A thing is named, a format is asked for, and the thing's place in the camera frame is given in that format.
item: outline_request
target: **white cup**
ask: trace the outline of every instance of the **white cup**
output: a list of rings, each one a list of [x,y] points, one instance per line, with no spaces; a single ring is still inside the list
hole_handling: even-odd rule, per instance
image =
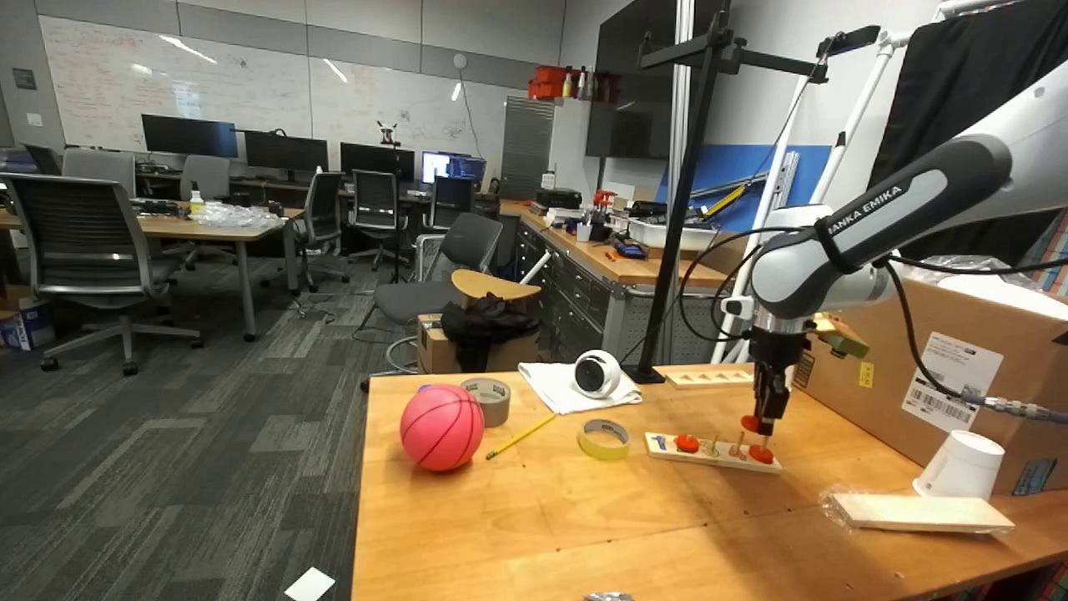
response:
[[[1003,446],[974,431],[951,431],[925,474],[910,482],[921,496],[990,496]]]

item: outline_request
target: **basketball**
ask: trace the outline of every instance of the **basketball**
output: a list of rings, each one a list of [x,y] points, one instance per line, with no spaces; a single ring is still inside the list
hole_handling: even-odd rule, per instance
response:
[[[457,470],[480,445],[482,414],[462,386],[422,385],[400,414],[404,454],[421,470]]]

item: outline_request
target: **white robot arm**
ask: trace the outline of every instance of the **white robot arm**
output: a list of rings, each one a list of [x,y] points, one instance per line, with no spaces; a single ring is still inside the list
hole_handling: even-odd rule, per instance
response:
[[[1055,208],[1068,208],[1068,62],[813,227],[770,237],[749,267],[758,431],[785,414],[804,322],[885,289],[872,259],[944,227]]]

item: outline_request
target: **cardboard box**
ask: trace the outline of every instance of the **cardboard box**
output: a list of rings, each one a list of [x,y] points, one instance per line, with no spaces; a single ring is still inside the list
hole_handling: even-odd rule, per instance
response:
[[[53,322],[34,299],[31,287],[5,284],[0,296],[0,347],[35,350],[55,338]]]
[[[512,372],[519,361],[540,361],[538,333],[496,345],[487,372]],[[422,374],[460,374],[457,345],[445,338],[440,313],[418,316],[418,368]]]
[[[1068,322],[905,281],[925,363],[961,391],[1068,410]],[[838,311],[858,345],[813,338],[797,386],[925,469],[951,429],[1003,445],[994,494],[1068,486],[1068,429],[944,400],[913,372],[898,296]]]

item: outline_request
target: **gray carpet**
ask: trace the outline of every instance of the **gray carpet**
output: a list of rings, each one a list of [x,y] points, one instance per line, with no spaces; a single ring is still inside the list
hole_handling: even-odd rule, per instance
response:
[[[298,299],[254,267],[254,345],[235,271],[201,263],[172,311],[206,328],[196,350],[140,338],[132,377],[116,345],[53,374],[0,355],[2,601],[274,601],[308,568],[350,598],[361,380],[400,330],[358,330],[379,278],[363,263]]]

